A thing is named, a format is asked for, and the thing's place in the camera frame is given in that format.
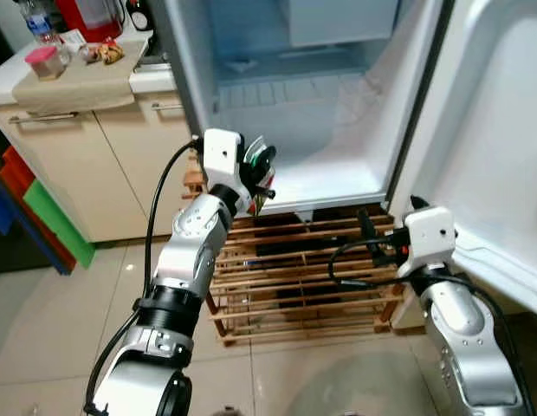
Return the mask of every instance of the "red appliance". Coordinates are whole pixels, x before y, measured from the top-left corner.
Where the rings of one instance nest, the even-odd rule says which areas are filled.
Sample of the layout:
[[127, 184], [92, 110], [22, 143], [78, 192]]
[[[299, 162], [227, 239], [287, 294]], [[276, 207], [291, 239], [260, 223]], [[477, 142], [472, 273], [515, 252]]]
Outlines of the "red appliance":
[[55, 0], [69, 29], [79, 29], [87, 42], [103, 42], [122, 33], [114, 0]]

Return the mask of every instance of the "white wall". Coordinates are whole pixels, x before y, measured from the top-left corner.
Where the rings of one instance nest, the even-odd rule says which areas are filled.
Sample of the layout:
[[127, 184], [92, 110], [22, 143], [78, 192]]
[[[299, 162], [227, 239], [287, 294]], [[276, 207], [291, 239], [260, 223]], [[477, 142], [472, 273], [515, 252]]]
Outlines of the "white wall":
[[18, 4], [12, 0], [0, 0], [0, 29], [14, 52], [34, 39], [20, 14]]

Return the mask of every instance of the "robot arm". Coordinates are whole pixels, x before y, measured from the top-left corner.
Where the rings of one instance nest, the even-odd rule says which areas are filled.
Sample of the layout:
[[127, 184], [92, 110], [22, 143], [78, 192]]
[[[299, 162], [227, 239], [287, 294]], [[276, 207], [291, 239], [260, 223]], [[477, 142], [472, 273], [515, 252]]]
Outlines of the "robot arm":
[[[427, 333], [440, 352], [453, 414], [528, 415], [520, 384], [496, 343], [490, 309], [463, 284], [469, 282], [450, 273], [456, 239], [453, 216], [446, 208], [424, 205], [405, 216], [403, 228], [386, 236], [396, 248], [395, 257], [372, 247], [375, 263], [396, 263], [398, 277], [409, 281], [419, 296]], [[370, 220], [365, 216], [363, 221]], [[365, 228], [368, 237], [375, 237], [370, 225]]]
[[258, 194], [271, 196], [275, 149], [259, 138], [244, 151], [238, 133], [210, 129], [204, 136], [204, 169], [210, 192], [196, 198], [172, 225], [139, 311], [86, 411], [101, 416], [186, 415], [191, 381], [183, 374], [193, 332], [207, 296], [215, 259], [234, 216], [253, 208]]

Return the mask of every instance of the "refrigerator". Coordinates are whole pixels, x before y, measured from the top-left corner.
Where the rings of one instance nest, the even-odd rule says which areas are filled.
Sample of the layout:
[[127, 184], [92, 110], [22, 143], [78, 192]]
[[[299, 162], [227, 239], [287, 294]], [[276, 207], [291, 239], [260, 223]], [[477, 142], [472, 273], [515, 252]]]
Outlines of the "refrigerator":
[[191, 131], [276, 146], [264, 213], [417, 194], [537, 313], [537, 0], [159, 0]]

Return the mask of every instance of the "cabinet handle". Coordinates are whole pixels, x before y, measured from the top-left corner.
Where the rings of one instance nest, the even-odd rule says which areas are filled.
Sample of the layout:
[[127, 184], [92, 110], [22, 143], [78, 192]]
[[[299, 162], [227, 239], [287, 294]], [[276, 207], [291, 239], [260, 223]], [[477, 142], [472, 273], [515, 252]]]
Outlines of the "cabinet handle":
[[159, 104], [158, 102], [153, 102], [151, 104], [151, 110], [161, 111], [161, 110], [183, 110], [184, 105], [182, 104]]
[[13, 115], [11, 118], [9, 118], [9, 124], [23, 124], [23, 123], [34, 123], [34, 122], [39, 122], [39, 121], [55, 121], [55, 120], [73, 119], [77, 115], [78, 115], [77, 112], [73, 112], [73, 113], [66, 113], [66, 114], [42, 115], [39, 117], [27, 117], [25, 119], [21, 119], [17, 115]]

